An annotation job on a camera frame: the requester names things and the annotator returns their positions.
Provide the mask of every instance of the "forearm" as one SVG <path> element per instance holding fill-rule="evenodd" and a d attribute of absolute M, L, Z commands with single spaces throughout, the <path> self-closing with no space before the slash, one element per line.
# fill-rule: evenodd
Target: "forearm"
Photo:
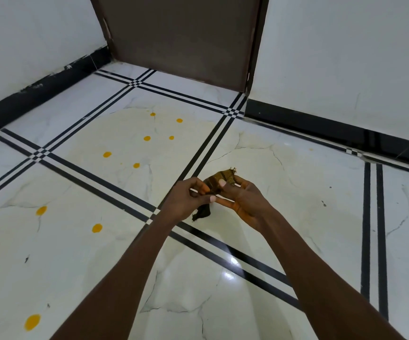
<path fill-rule="evenodd" d="M 362 295 L 340 278 L 272 209 L 262 234 L 279 259 L 320 339 L 403 339 Z"/>
<path fill-rule="evenodd" d="M 158 214 L 51 339 L 127 340 L 146 280 L 174 225 Z"/>

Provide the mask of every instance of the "hand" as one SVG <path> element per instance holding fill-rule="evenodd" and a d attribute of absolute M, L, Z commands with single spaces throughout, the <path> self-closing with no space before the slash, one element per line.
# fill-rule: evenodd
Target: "hand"
<path fill-rule="evenodd" d="M 196 177 L 178 181 L 171 189 L 159 215 L 162 213 L 176 224 L 189 217 L 199 206 L 214 202 L 216 196 L 205 195 L 209 192 L 211 192 L 209 187 Z"/>
<path fill-rule="evenodd" d="M 234 202 L 219 197 L 216 202 L 233 209 L 245 223 L 261 232 L 261 217 L 272 210 L 272 206 L 253 183 L 237 175 L 234 176 L 234 180 L 241 187 L 226 183 L 223 179 L 219 180 L 219 185 L 223 190 L 220 195 Z"/>

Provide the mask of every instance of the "baseboard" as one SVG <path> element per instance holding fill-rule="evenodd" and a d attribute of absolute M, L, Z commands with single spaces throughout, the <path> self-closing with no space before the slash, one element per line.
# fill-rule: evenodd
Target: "baseboard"
<path fill-rule="evenodd" d="M 409 140 L 249 99 L 245 117 L 409 165 Z"/>
<path fill-rule="evenodd" d="M 107 46 L 70 63 L 62 72 L 39 81 L 0 101 L 0 129 L 50 100 L 111 61 Z"/>

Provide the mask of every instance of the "brown cloth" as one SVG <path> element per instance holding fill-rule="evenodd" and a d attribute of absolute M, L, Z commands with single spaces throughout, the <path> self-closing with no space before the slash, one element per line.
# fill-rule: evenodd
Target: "brown cloth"
<path fill-rule="evenodd" d="M 230 168 L 229 170 L 222 170 L 220 172 L 217 172 L 213 176 L 210 176 L 209 178 L 204 179 L 203 182 L 211 190 L 211 192 L 207 194 L 219 194 L 221 192 L 221 188 L 219 185 L 220 179 L 223 179 L 227 183 L 234 185 L 235 184 L 235 181 L 234 181 L 235 173 L 236 173 L 236 168 Z M 211 215 L 211 209 L 209 208 L 209 204 L 202 205 L 198 207 L 197 213 L 195 215 L 192 215 L 192 221 L 196 221 L 198 218 L 208 217 L 209 215 Z"/>

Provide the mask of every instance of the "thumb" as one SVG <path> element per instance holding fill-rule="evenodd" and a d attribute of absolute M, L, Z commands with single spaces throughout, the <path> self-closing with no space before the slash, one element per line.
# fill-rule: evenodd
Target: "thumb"
<path fill-rule="evenodd" d="M 235 198 L 238 193 L 240 192 L 240 188 L 233 186 L 230 183 L 227 183 L 225 180 L 220 179 L 219 180 L 219 186 L 222 190 L 224 190 L 228 195 L 230 195 L 230 197 Z"/>
<path fill-rule="evenodd" d="M 203 196 L 195 197 L 194 199 L 195 199 L 196 205 L 198 207 L 198 206 L 201 206 L 201 205 L 204 205 L 204 204 L 209 204 L 209 203 L 215 202 L 216 197 L 213 194 L 211 194 L 211 195 L 205 194 Z"/>

